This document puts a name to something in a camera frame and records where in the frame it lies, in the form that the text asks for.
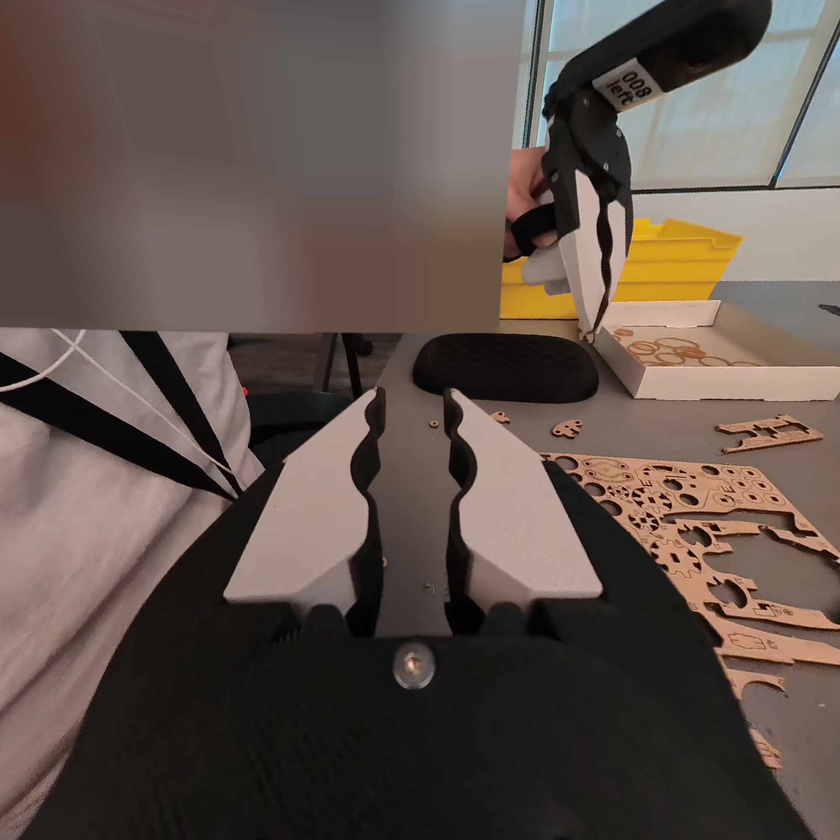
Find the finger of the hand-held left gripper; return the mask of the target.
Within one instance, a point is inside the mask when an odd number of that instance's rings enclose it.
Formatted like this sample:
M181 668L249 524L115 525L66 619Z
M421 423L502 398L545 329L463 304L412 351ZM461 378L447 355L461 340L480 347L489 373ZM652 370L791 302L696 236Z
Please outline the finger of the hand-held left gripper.
M592 330L603 292L601 250L595 232L600 203L589 177L578 170L574 171L574 196L579 225L561 238L560 252L579 329L589 331Z
M595 232L601 250L603 292L592 325L592 335L600 331L606 312L614 300L626 262L634 230L634 207L628 191L600 189L600 208Z

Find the white cardboard box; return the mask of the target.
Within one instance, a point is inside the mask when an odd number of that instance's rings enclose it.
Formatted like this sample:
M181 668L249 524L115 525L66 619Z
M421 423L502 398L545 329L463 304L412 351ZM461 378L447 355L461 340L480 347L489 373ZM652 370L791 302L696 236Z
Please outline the white cardboard box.
M708 352L763 362L756 368L644 367L611 335L625 327L645 338L675 335ZM594 347L638 400L825 402L838 396L838 356L795 338L730 303L623 301L609 307Z

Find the white shirt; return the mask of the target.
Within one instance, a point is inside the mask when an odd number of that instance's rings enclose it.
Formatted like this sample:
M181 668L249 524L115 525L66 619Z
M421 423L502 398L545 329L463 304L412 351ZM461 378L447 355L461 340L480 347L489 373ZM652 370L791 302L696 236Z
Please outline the white shirt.
M2 838L47 797L144 601L263 470L228 339L2 328Z

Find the yellow plastic bin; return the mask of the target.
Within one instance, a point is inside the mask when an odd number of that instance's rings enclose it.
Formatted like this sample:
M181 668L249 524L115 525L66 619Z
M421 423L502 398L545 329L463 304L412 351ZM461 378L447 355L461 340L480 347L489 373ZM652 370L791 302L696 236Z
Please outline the yellow plastic bin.
M614 301L706 300L744 237L668 218L634 221L633 237ZM501 319L576 319L570 293L550 296L522 282L524 259L503 265Z

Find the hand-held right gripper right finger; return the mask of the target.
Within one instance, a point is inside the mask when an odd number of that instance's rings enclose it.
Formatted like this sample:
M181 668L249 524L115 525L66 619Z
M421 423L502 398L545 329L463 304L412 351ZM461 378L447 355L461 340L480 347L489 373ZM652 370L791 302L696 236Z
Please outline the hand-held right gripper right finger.
M444 390L444 430L458 484L446 557L450 601L529 608L600 596L548 463L455 388Z

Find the dark teal chair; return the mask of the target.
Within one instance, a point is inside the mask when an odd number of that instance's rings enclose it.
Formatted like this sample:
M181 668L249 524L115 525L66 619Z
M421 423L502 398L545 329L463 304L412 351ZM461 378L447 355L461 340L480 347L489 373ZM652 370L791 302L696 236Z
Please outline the dark teal chair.
M250 447L269 466L371 389L400 333L233 333L227 349L246 391Z

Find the wooden parts sheet with gears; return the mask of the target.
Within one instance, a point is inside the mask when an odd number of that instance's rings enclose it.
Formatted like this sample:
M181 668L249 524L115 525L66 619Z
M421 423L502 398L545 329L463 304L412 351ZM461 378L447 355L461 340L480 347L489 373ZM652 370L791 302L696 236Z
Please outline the wooden parts sheet with gears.
M728 537L765 533L838 562L828 542L760 470L748 466L542 452L584 488L649 553L689 609L720 637L717 655L776 665L839 666L838 647L745 626L764 622L838 632L822 612L758 597L757 584L719 572L707 557L732 552Z

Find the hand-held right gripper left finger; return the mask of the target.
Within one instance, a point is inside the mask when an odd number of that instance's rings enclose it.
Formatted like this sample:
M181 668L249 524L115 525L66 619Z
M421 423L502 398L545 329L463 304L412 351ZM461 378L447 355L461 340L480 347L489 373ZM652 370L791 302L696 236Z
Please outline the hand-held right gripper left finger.
M385 393L363 394L283 462L224 590L232 604L284 602L342 615L382 589L382 543L370 493L380 469Z

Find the large window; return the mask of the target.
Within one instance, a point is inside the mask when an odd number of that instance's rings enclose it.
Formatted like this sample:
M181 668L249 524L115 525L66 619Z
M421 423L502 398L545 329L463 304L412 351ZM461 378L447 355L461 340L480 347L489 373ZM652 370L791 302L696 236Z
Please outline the large window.
M568 61L654 5L527 2L514 146L544 141L543 99ZM633 189L769 186L837 27L838 2L773 2L749 58L623 114Z

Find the black ribbed oval pad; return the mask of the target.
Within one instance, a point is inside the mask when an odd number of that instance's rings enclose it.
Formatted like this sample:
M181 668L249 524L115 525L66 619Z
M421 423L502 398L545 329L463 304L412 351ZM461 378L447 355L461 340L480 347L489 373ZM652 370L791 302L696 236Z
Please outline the black ribbed oval pad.
M439 396L456 389L473 401L566 404L590 399L600 377L588 352L569 339L459 332L425 343L413 382Z

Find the person's left hand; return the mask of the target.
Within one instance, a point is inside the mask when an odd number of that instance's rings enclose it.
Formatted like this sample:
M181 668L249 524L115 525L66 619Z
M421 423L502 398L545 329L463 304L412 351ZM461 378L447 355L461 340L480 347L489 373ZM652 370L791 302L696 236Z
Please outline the person's left hand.
M547 189L542 170L543 146L512 150L507 185L506 229L502 260L513 261L521 257L510 226L520 216L538 205L538 199Z

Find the pile of rubber bands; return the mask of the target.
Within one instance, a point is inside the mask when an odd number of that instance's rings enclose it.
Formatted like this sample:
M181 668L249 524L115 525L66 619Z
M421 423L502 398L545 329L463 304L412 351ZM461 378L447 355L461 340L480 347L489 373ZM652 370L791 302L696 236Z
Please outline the pile of rubber bands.
M621 327L611 331L614 339L644 367L700 367L706 369L759 368L763 362L749 359L731 359L708 352L693 339L667 335L645 338L640 332Z

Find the wooden frame-shaped part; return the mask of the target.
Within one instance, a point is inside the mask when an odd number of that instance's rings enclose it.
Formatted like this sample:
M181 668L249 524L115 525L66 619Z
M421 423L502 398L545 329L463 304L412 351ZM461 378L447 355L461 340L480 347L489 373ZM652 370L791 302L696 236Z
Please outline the wooden frame-shaped part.
M770 448L800 445L823 441L824 433L791 415L781 414L770 418L742 423L715 426L715 431L730 436L740 436L739 442L724 447L724 455L740 455Z

